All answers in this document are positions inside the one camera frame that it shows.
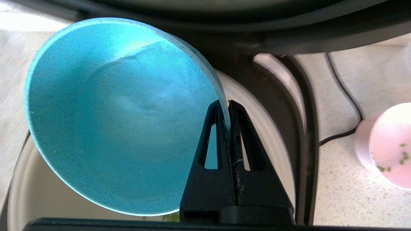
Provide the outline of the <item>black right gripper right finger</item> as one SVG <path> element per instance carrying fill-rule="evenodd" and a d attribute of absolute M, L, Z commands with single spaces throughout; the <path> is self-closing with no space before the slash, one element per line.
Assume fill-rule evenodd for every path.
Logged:
<path fill-rule="evenodd" d="M 235 192 L 230 220 L 244 225 L 294 225 L 294 207 L 247 111 L 234 100 L 229 111 Z"/>

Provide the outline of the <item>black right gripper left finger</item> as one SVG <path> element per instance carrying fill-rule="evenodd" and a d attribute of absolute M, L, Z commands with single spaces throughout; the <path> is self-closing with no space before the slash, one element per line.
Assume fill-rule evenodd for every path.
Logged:
<path fill-rule="evenodd" d="M 212 126 L 216 126 L 217 168 L 205 167 Z M 206 118 L 179 205 L 182 223 L 218 223 L 223 208 L 235 205 L 229 139 L 219 101 L 207 109 Z"/>

